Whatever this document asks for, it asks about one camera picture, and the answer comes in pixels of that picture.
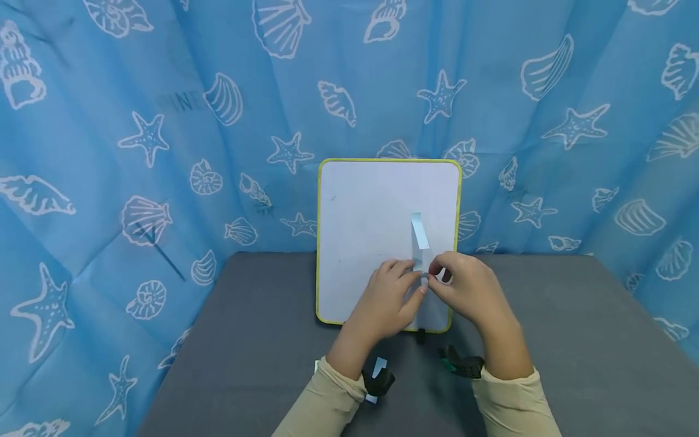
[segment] black clip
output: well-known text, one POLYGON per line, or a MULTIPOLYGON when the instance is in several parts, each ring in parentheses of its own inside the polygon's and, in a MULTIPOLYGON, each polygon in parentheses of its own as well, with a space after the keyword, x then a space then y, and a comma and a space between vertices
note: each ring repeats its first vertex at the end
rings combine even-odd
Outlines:
POLYGON ((383 396, 388 393, 389 388, 396 381, 396 377, 393 376, 387 368, 382 368, 376 378, 372 378, 370 373, 365 371, 361 372, 364 377, 364 387, 366 387, 366 392, 371 396, 383 396))
POLYGON ((447 349, 437 349, 442 364, 448 371, 462 378, 480 379, 481 369, 485 361, 481 357, 461 358, 453 345, 448 345, 447 349))
POLYGON ((426 338, 426 333, 424 328, 420 328, 417 330, 417 344, 423 345, 425 344, 425 338, 426 338))

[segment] right hand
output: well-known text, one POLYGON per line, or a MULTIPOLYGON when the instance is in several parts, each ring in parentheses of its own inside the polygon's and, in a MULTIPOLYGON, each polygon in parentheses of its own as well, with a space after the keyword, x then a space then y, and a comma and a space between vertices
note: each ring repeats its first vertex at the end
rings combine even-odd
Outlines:
POLYGON ((477 258, 457 252, 438 255, 430 264, 428 284, 444 303, 479 329, 514 319, 495 273, 477 258), (442 270, 442 280, 451 279, 451 283, 436 278, 442 270))

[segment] blue curtain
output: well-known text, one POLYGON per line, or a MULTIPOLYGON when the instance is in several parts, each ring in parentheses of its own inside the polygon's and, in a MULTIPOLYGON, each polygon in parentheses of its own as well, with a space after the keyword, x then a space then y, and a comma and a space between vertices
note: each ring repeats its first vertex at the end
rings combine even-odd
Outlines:
POLYGON ((699 361, 698 16, 5 0, 0 434, 133 434, 226 258, 315 249, 329 157, 455 159, 460 251, 594 255, 699 361))

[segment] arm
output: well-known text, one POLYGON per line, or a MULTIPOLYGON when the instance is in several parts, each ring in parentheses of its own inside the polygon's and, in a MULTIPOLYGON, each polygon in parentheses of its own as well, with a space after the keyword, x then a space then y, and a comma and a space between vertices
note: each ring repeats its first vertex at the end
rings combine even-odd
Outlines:
POLYGON ((489 437, 560 437, 521 330, 495 273, 476 258, 446 252, 429 269, 429 286, 468 318, 483 338, 486 365, 473 392, 489 437), (445 270, 440 282, 435 275, 445 270))
POLYGON ((410 268, 412 262, 391 260, 374 271, 330 351, 320 360, 318 371, 273 437, 335 437, 342 433, 366 396, 361 376, 366 357, 381 339, 412 322, 427 291, 421 287, 405 301, 408 289, 422 273, 409 272, 410 268))

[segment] yellow-green whiteboard frame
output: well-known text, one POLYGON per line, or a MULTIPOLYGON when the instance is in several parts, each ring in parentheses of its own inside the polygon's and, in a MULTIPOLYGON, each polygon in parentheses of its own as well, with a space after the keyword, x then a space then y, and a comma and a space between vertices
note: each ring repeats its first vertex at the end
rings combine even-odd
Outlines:
MULTIPOLYGON (((331 320, 324 320, 322 317, 320 317, 320 312, 318 311, 318 298, 319 298, 319 290, 318 290, 318 279, 320 275, 320 270, 318 269, 320 265, 320 181, 321 181, 321 175, 323 172, 323 166, 328 163, 328 162, 337 162, 337 161, 344 161, 344 162, 448 162, 450 164, 453 164, 456 166, 456 168, 459 170, 459 186, 456 189, 456 217, 454 218, 454 251, 456 251, 456 246, 459 244, 459 213, 461 212, 461 181, 463 180, 463 173, 461 171, 461 166, 459 165, 458 162, 454 161, 453 159, 390 159, 390 158, 328 158, 325 159, 323 162, 320 163, 318 166, 318 211, 316 215, 316 220, 317 220, 317 226, 316 226, 316 243, 315 243, 315 317, 318 318, 321 322, 325 324, 334 324, 334 325, 340 325, 342 326, 344 322, 334 322, 331 320)), ((429 334, 443 334, 447 331, 449 331, 449 328, 452 327, 452 317, 453 317, 453 311, 451 308, 449 308, 448 311, 448 319, 447 319, 447 327, 444 328, 442 331, 430 331, 427 330, 425 331, 426 333, 429 334)), ((417 332, 417 329, 404 329, 404 331, 408 332, 417 332)))

